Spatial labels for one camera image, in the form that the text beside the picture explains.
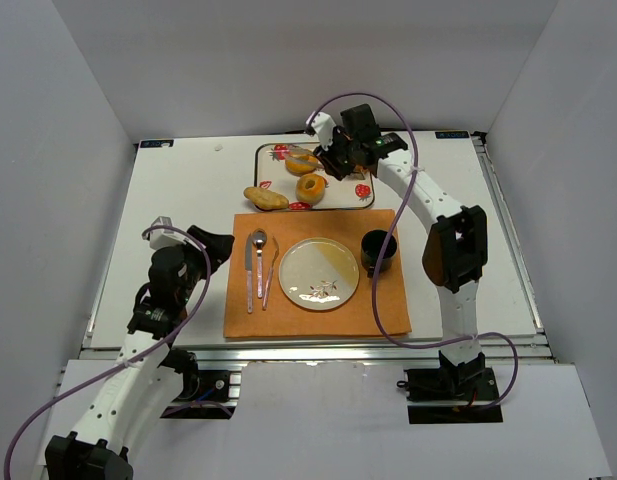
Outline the metal tongs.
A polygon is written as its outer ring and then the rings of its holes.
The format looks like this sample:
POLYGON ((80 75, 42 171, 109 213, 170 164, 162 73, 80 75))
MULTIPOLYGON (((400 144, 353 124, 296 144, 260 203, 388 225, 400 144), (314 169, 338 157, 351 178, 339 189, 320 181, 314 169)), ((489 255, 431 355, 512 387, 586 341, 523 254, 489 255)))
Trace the metal tongs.
POLYGON ((364 179, 368 170, 361 166, 354 166, 353 169, 348 173, 342 173, 340 177, 335 174, 335 170, 331 167, 327 167, 322 161, 313 154, 312 151, 299 147, 297 145, 290 145, 285 147, 282 150, 279 150, 279 153, 283 155, 284 160, 291 160, 296 165, 305 165, 308 167, 314 167, 316 170, 322 170, 326 174, 336 177, 337 179, 342 180, 343 178, 350 179, 364 179))

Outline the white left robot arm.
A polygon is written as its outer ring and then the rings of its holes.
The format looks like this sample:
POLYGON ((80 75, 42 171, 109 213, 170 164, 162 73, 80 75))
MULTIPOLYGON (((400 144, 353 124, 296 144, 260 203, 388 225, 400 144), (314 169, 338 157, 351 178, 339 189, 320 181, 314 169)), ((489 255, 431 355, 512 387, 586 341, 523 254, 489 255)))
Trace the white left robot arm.
POLYGON ((193 353, 174 341, 197 312, 197 284, 225 264, 234 236, 195 225, 181 230, 159 218, 142 234, 153 251, 148 280, 135 296, 114 366, 96 377, 101 387, 65 436, 45 448, 51 479, 131 479, 131 460, 148 431, 175 400, 189 401, 201 377, 193 353))

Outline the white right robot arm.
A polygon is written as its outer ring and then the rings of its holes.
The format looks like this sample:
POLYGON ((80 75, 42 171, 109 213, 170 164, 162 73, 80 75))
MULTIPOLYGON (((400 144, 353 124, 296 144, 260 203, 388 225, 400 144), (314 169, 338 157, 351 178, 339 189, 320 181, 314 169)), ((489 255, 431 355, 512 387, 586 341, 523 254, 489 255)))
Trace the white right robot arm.
POLYGON ((314 112, 306 124, 319 142, 314 153, 326 172, 341 180, 356 167, 367 170, 401 198, 401 207, 415 214, 427 234, 422 266, 437 288, 442 340, 438 368, 409 375, 410 396, 471 397, 485 372, 476 297, 488 260, 486 213, 455 200, 416 166, 415 140, 382 132, 369 105, 343 111, 341 120, 337 124, 330 115, 314 112))

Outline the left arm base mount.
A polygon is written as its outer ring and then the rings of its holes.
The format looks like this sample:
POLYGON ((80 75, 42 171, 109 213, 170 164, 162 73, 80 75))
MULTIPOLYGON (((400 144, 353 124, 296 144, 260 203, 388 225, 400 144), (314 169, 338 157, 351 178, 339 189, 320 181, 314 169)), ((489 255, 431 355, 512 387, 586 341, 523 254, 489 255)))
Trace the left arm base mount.
POLYGON ((183 388, 162 414, 165 419, 229 420, 235 407, 229 403, 233 373, 226 369, 200 369, 192 352, 172 350, 161 363, 180 374, 183 388))

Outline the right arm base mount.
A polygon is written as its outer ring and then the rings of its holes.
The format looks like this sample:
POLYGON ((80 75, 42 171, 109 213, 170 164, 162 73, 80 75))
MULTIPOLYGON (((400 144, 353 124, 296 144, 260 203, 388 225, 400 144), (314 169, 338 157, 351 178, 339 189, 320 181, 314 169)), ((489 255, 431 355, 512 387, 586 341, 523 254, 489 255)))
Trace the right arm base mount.
POLYGON ((411 425, 451 425, 502 423, 501 407, 487 404, 499 398, 491 368, 451 393, 442 384, 440 371, 434 368, 409 369, 396 388, 406 396, 411 425))

